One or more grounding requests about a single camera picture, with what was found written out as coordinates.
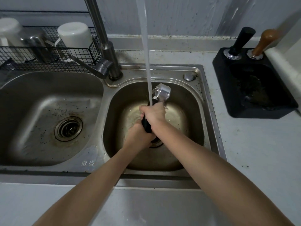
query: hand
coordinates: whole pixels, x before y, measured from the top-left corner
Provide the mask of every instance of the hand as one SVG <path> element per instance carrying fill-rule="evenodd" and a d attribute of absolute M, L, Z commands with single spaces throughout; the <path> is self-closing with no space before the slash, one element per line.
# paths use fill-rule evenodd
<path fill-rule="evenodd" d="M 122 148 L 141 151 L 142 149 L 149 147 L 154 138 L 156 138 L 155 134 L 147 133 L 142 126 L 141 120 L 137 120 L 129 129 Z"/>
<path fill-rule="evenodd" d="M 139 110 L 143 113 L 141 117 L 143 118 L 145 114 L 145 118 L 150 125 L 155 125 L 158 121 L 165 121 L 166 112 L 162 102 L 158 102 L 153 106 L 141 105 Z"/>

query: brown tamper handle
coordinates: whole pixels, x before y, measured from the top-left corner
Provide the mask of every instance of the brown tamper handle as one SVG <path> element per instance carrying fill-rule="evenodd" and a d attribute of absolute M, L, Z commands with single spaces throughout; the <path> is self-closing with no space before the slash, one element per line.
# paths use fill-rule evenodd
<path fill-rule="evenodd" d="M 252 55 L 261 55 L 263 50 L 273 41 L 279 38 L 279 31 L 276 29 L 264 30 L 257 46 L 253 49 Z"/>

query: running water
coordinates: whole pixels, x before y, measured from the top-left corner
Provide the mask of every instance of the running water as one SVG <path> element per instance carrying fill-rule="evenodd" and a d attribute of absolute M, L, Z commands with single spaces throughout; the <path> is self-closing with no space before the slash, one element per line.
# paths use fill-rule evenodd
<path fill-rule="evenodd" d="M 138 8 L 138 16 L 140 21 L 141 28 L 141 37 L 142 44 L 144 48 L 144 59 L 145 59 L 145 67 L 146 67 L 146 77 L 148 79 L 148 95 L 150 106 L 153 106 L 152 100 L 152 88 L 151 88 L 151 69 L 150 69 L 150 59 L 148 54 L 148 27 L 146 21 L 146 9 L 145 9 L 145 0 L 136 0 L 137 8 Z"/>

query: forearm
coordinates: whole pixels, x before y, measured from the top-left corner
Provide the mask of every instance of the forearm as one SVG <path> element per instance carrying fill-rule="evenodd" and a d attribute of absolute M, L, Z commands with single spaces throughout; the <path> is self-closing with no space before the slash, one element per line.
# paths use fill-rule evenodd
<path fill-rule="evenodd" d="M 88 225 L 126 166 L 138 152 L 122 148 L 102 167 L 52 205 L 34 226 Z"/>
<path fill-rule="evenodd" d="M 187 172 L 236 225 L 292 225 L 242 173 L 215 153 L 161 121 L 153 132 Z"/>

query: person's right arm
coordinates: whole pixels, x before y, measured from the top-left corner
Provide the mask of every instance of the person's right arm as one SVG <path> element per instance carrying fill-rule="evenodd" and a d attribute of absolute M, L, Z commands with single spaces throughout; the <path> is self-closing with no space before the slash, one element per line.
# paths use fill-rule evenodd
<path fill-rule="evenodd" d="M 152 131 L 235 225 L 293 225 L 247 177 L 165 120 L 163 103 L 141 106 Z"/>

